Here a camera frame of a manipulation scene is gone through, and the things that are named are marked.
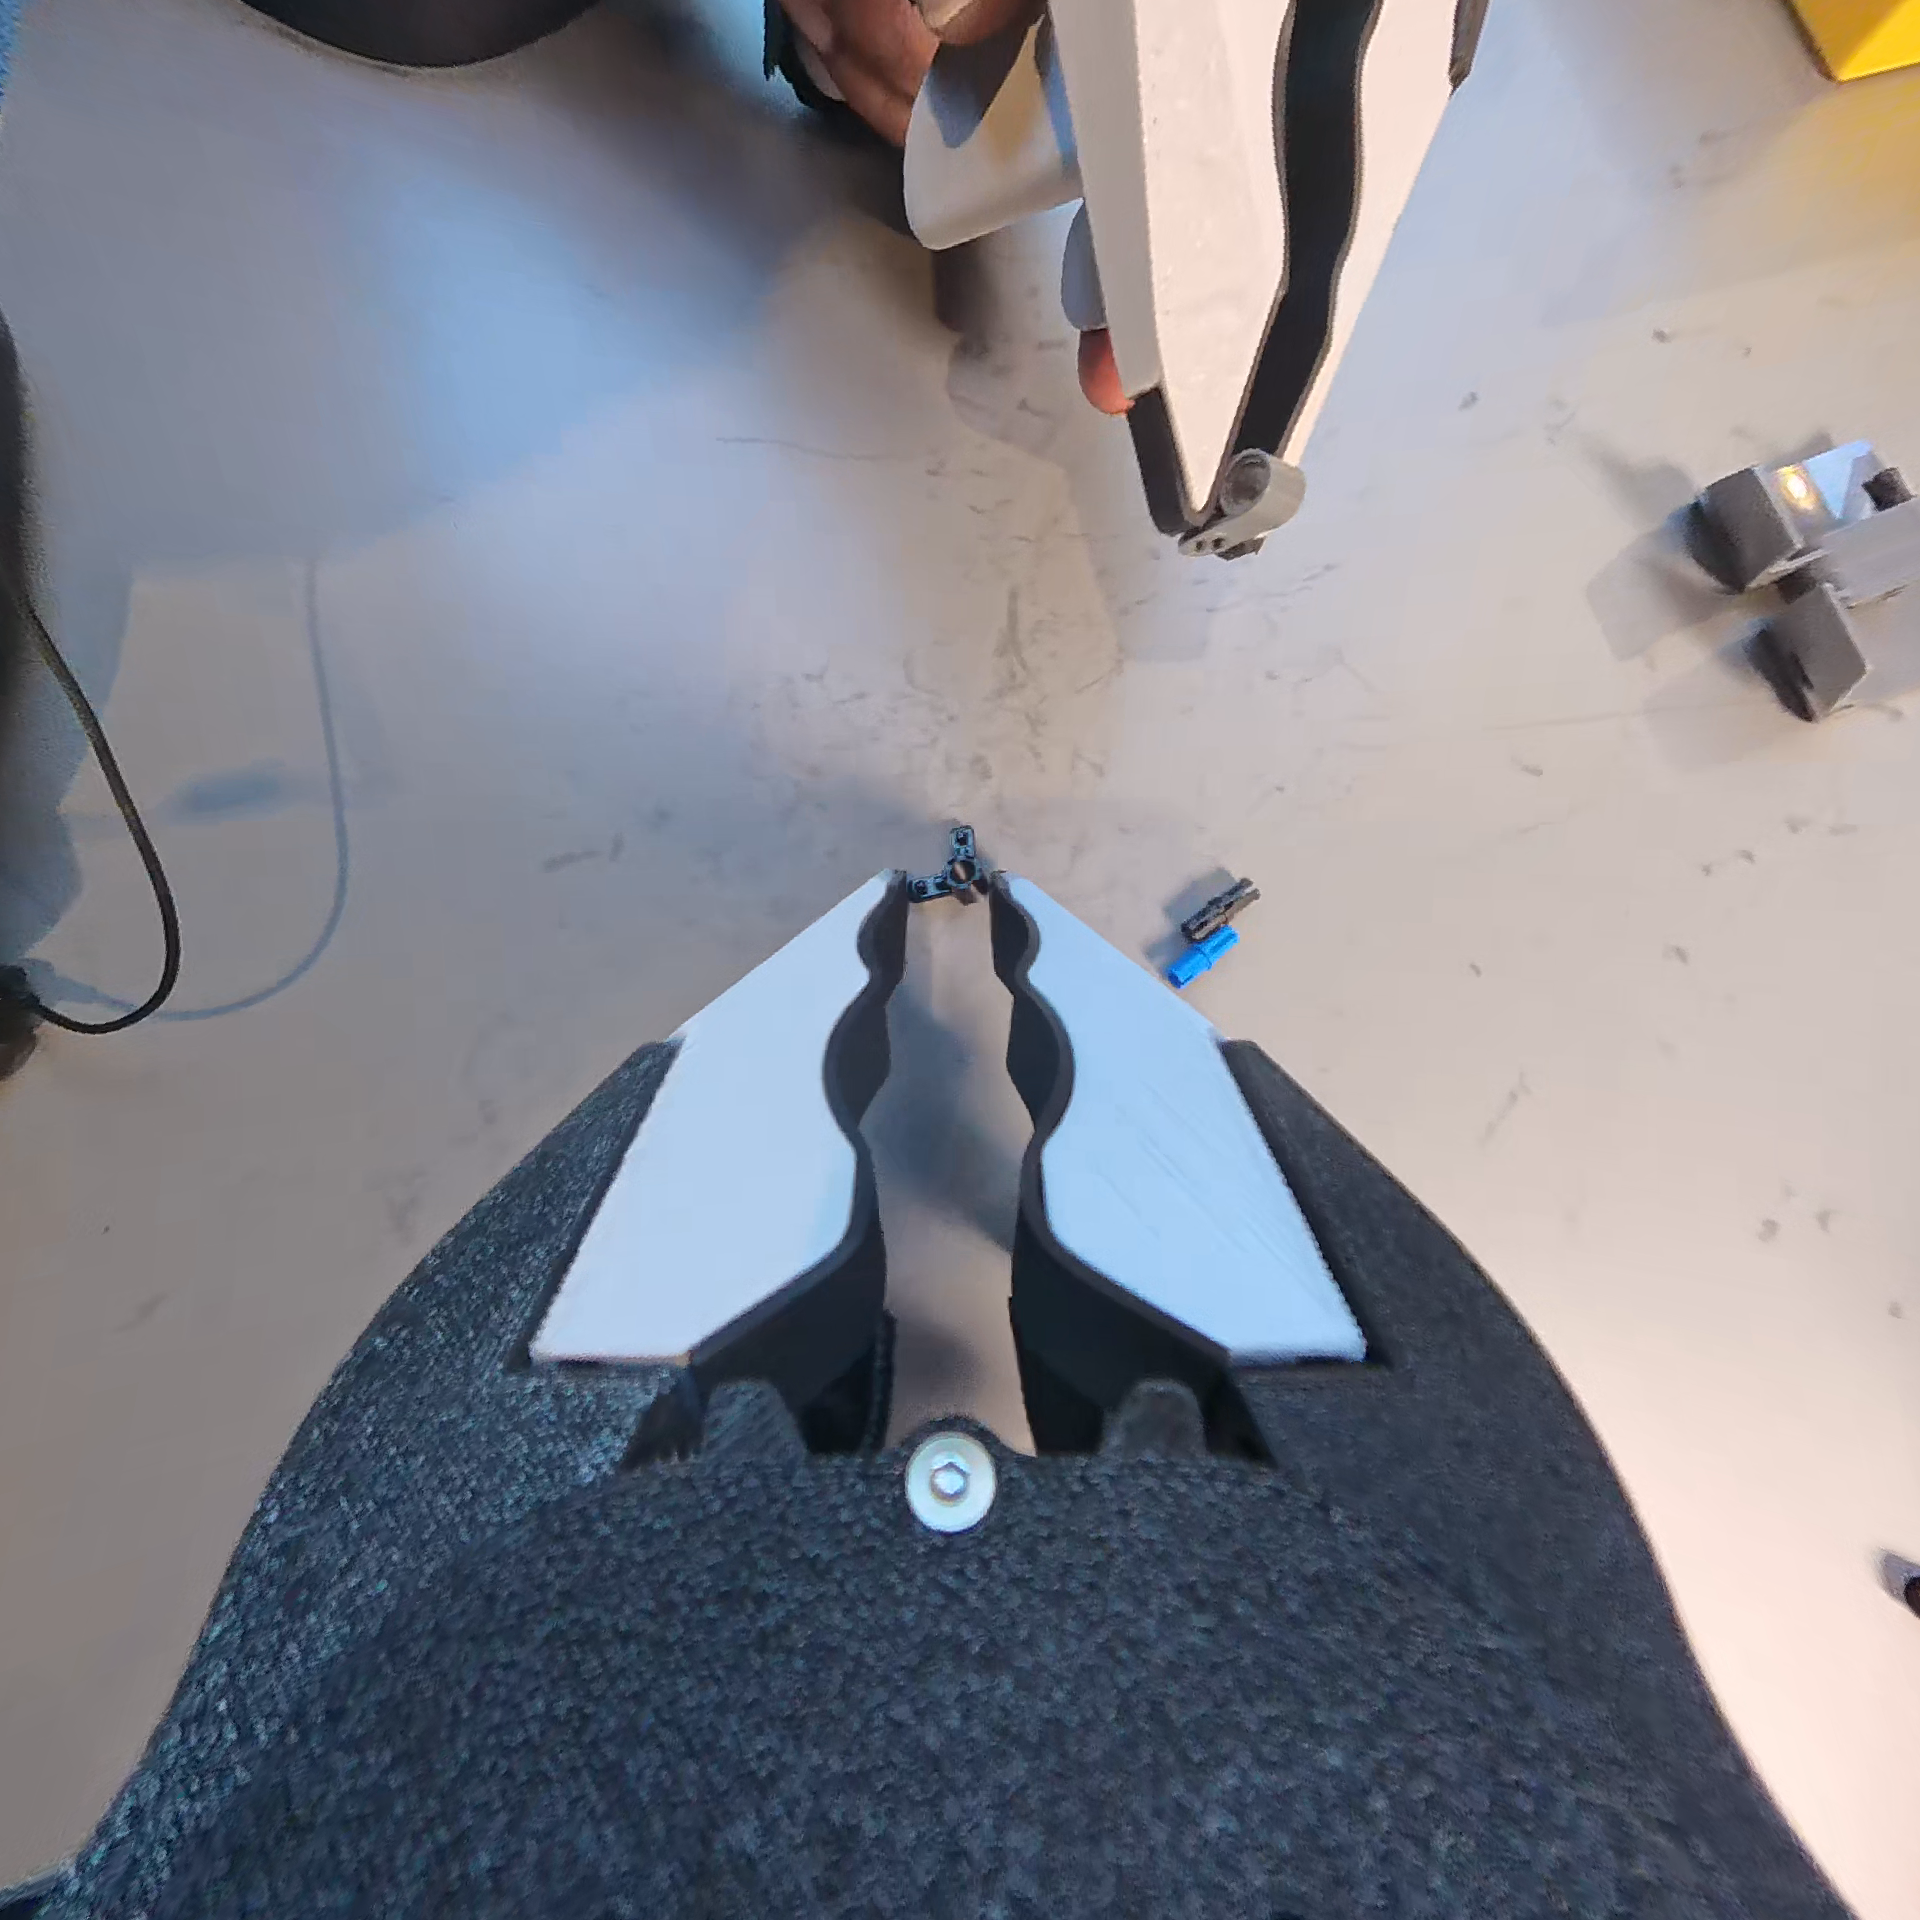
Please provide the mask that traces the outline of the grey toy connector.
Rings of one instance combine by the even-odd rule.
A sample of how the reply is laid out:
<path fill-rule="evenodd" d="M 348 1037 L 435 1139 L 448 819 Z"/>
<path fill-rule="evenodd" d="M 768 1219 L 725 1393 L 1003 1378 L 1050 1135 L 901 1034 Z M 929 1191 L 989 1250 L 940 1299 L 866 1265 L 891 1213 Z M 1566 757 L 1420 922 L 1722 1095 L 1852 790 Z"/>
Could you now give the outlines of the grey toy connector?
<path fill-rule="evenodd" d="M 1305 502 L 1305 473 L 1284 460 L 1245 447 L 1220 473 L 1208 516 L 1179 534 L 1188 559 L 1249 559 Z"/>

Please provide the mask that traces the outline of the silver toy scoop part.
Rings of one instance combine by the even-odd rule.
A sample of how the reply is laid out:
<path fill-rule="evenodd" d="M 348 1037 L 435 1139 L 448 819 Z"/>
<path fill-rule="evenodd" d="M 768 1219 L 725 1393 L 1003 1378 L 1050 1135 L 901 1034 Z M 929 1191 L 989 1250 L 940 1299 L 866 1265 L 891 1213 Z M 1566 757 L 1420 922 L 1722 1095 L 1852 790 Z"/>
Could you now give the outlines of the silver toy scoop part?
<path fill-rule="evenodd" d="M 1757 605 L 1748 654 L 1778 703 L 1817 725 L 1917 690 L 1915 482 L 1852 438 L 1702 486 L 1696 563 Z"/>

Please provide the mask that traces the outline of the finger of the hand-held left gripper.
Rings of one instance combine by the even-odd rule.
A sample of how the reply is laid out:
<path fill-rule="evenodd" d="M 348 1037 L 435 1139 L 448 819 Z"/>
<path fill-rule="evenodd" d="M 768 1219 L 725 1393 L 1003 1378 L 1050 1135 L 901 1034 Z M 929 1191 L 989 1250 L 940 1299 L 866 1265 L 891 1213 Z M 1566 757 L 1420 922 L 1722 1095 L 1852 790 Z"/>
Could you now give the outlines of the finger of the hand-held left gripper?
<path fill-rule="evenodd" d="M 1147 510 L 1184 538 L 1216 505 L 1286 282 L 1278 121 L 1293 5 L 1046 12 Z"/>
<path fill-rule="evenodd" d="M 1300 467 L 1426 153 L 1470 68 L 1453 2 L 1286 5 L 1276 60 L 1283 268 L 1234 453 Z"/>

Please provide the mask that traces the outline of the yellow plastic bin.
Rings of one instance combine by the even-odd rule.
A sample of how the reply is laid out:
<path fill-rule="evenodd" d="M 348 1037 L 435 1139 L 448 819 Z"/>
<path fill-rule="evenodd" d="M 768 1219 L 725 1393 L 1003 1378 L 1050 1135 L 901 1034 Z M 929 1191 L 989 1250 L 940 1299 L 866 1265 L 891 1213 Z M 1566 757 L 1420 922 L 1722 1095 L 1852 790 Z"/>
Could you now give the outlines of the yellow plastic bin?
<path fill-rule="evenodd" d="M 1915 68 L 1920 2 L 1789 2 L 1822 74 L 1836 82 Z"/>

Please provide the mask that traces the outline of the person's left forearm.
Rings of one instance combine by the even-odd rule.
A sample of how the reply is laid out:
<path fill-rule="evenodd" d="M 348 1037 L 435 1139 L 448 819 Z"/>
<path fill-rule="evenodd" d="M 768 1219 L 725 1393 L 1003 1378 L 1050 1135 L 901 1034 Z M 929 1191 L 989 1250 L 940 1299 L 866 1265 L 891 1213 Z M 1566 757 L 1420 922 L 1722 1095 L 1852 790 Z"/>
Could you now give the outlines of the person's left forearm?
<path fill-rule="evenodd" d="M 332 53 L 397 68 L 458 68 L 523 53 L 595 2 L 246 2 Z"/>

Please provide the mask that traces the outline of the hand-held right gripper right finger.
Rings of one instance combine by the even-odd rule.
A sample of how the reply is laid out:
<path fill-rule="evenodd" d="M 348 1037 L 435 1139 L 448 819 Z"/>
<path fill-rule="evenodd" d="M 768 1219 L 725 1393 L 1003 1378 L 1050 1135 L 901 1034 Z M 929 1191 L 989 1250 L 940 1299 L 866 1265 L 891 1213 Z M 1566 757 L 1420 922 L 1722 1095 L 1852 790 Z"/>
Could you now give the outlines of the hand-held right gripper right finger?
<path fill-rule="evenodd" d="M 1099 1451 L 1166 1382 L 1205 1451 L 1267 1457 L 1241 1374 L 1370 1348 L 1227 1043 L 1033 879 L 993 882 L 993 961 L 1030 1124 L 1011 1325 L 1036 1451 Z"/>

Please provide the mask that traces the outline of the grey desk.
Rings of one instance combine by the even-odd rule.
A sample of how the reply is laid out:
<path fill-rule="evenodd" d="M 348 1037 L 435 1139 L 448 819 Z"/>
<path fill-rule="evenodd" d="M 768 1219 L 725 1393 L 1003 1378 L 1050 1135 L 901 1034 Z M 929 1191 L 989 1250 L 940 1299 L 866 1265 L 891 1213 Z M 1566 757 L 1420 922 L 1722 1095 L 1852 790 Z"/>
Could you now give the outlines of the grey desk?
<path fill-rule="evenodd" d="M 376 1307 L 950 823 L 1510 1297 L 1861 1916 L 1915 1916 L 1915 694 L 1789 717 L 1698 484 L 1915 477 L 1915 74 L 1493 5 L 1256 559 L 1163 545 L 1062 223 L 926 255 L 750 5 L 405 76 L 30 5 L 32 591 L 182 971 L 4 1081 L 4 1881 L 126 1781 Z"/>

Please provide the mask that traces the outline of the person's left hand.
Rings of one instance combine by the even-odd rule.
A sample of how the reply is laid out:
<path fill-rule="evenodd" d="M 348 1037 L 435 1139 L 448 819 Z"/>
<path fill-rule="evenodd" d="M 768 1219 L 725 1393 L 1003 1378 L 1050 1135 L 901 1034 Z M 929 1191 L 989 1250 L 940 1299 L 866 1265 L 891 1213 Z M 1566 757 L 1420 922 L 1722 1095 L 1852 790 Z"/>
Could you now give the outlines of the person's left hand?
<path fill-rule="evenodd" d="M 811 57 L 811 82 L 891 149 L 905 130 L 933 57 L 1025 28 L 1043 2 L 777 2 L 776 13 Z"/>

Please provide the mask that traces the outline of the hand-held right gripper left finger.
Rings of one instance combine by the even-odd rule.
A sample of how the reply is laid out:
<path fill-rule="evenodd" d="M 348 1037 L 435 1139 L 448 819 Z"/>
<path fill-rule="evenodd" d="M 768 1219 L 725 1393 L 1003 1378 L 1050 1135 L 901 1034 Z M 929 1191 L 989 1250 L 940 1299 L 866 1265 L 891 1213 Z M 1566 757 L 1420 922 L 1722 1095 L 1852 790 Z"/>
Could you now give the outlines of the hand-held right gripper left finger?
<path fill-rule="evenodd" d="M 674 1374 L 696 1443 L 768 1385 L 811 1451 L 875 1451 L 893 1323 L 862 1122 L 893 1062 L 908 878 L 881 870 L 686 1020 L 531 1335 L 531 1363 Z"/>

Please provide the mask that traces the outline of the person's black jacket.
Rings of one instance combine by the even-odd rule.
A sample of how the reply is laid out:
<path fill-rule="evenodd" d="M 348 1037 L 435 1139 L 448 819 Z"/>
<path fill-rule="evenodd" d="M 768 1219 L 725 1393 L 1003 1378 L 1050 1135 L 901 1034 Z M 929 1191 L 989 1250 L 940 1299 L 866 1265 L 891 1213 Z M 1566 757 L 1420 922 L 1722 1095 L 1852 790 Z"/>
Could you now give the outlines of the person's black jacket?
<path fill-rule="evenodd" d="M 25 682 L 32 662 L 30 623 L 22 611 L 27 585 L 27 444 L 25 401 L 11 327 L 2 323 L 2 841 L 11 843 L 16 777 L 9 766 Z M 2 1079 L 27 1062 L 38 1017 L 30 1009 L 25 974 L 4 935 L 2 965 Z"/>

